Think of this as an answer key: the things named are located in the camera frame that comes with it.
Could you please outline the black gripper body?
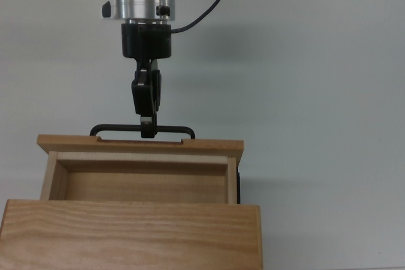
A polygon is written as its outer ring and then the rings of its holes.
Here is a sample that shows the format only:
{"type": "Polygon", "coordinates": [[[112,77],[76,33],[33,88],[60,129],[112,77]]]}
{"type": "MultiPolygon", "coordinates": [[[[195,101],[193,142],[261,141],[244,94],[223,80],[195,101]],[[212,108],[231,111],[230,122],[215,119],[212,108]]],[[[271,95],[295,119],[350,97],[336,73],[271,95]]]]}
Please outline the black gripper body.
{"type": "Polygon", "coordinates": [[[171,26],[167,24],[121,24],[122,54],[135,60],[171,57],[171,26]]]}

